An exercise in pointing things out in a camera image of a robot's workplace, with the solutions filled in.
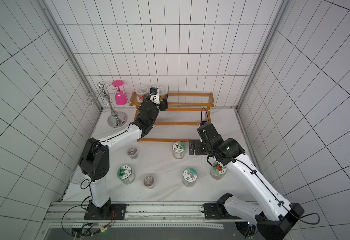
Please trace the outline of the clear cup with yellow label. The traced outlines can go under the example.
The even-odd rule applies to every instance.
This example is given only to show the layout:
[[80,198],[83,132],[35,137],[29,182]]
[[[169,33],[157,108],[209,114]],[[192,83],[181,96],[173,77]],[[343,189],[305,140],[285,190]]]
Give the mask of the clear cup with yellow label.
[[165,96],[167,95],[167,89],[166,89],[166,88],[159,87],[159,88],[158,88],[158,94],[159,94],[159,100],[160,100],[161,102],[163,102]]

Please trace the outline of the clear cup with dark seeds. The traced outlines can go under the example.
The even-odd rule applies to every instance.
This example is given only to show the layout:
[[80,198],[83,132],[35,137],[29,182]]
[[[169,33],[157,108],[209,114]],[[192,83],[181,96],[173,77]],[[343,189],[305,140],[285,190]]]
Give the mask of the clear cup with dark seeds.
[[147,87],[141,86],[136,89],[136,94],[141,102],[147,100],[149,95],[149,89]]

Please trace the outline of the clear cup with purple label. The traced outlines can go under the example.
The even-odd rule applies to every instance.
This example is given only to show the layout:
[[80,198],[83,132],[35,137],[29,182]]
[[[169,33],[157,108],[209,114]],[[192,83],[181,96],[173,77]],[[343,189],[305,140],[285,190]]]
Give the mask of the clear cup with purple label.
[[127,150],[127,155],[132,159],[135,160],[138,158],[138,148],[131,147]]

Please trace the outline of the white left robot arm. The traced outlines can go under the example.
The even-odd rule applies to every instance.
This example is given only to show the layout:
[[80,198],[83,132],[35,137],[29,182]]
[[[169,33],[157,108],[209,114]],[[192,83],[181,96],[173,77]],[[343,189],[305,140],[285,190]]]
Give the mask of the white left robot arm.
[[100,209],[110,202],[105,181],[109,171],[110,154],[145,137],[153,129],[159,112],[166,111],[167,108],[165,103],[160,102],[158,94],[151,95],[138,105],[136,120],[125,130],[100,140],[87,140],[78,165],[82,173],[90,178],[91,203],[96,208]]

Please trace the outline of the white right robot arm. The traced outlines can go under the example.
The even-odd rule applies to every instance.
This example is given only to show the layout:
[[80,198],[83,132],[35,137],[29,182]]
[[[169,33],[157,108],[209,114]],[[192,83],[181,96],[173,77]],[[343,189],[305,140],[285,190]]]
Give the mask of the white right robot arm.
[[303,216],[304,209],[291,203],[267,181],[234,139],[224,140],[214,125],[201,122],[199,140],[189,142],[190,155],[206,156],[208,164],[217,170],[228,167],[249,190],[256,203],[239,200],[226,193],[217,200],[216,218],[240,218],[256,227],[266,240],[282,240]]

